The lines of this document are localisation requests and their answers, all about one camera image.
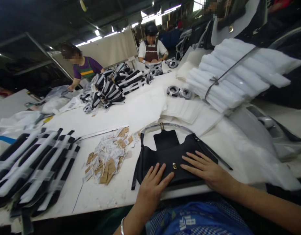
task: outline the green apron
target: green apron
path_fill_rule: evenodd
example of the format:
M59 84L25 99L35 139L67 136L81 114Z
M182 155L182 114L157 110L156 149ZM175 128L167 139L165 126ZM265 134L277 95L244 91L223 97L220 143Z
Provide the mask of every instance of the green apron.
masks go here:
M83 78L85 78L88 82L92 82L92 79L93 79L93 77L95 77L96 74L94 73L94 71L91 67L91 64L89 63L88 57L86 57L85 63L88 64L88 68L86 68L86 69L81 69L77 65L75 67Z

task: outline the worker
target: worker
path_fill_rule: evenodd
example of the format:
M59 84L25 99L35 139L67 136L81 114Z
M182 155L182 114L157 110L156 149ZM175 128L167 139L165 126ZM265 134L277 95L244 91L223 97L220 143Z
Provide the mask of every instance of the worker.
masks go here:
M83 56L82 51L70 43L63 43L59 46L62 56L73 64L74 79L73 83L68 86L68 90L75 89L85 78L88 82L92 82L93 77L97 73L103 73L105 69L93 58Z
M157 38L158 29L153 21L145 24L146 39L141 41L138 59L144 64L158 63L168 58L169 52L163 43Z
M180 167L204 179L210 189L254 211L290 233L301 234L301 206L238 182L218 164L198 151L196 155L187 153L187 156L182 158L194 167L187 165L180 165ZM117 228L114 235L138 235L145 225L146 233L155 235L253 234L235 208L218 194L204 203L195 201L155 212L162 191L174 177L174 172L171 172L161 181L165 167L166 165L163 164L159 169L157 163L155 168L150 168L140 185L135 205L122 220L122 226ZM266 228L264 233L268 231L272 232L271 227Z

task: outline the white plastic bag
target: white plastic bag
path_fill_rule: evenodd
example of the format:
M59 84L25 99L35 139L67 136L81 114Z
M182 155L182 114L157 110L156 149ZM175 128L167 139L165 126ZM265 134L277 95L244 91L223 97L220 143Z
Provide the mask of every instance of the white plastic bag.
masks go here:
M65 106L63 106L61 109L59 109L60 113L64 113L66 111L75 109L75 108L80 108L84 107L86 104L83 103L80 99L80 96L73 97L72 100L67 103Z
M53 110L58 110L65 106L70 100L67 98L53 97L46 104L44 104L42 113L52 114Z
M14 128L22 129L25 126L34 124L34 122L40 117L39 111L23 111L16 113L10 118L2 118L0 120L0 128Z
M229 141L236 149L236 166L247 169L247 177L254 178L253 174L260 174L272 185L282 187L285 190L295 191L301 189L298 179L291 170L282 164L273 154L251 141L246 135L231 121L218 123L216 128L221 132L223 140Z

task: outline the black cap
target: black cap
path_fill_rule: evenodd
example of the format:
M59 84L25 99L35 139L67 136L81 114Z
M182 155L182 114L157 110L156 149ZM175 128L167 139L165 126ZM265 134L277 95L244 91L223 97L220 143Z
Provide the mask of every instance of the black cap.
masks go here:
M145 34L150 36L156 36L158 33L155 22L149 21L145 24Z

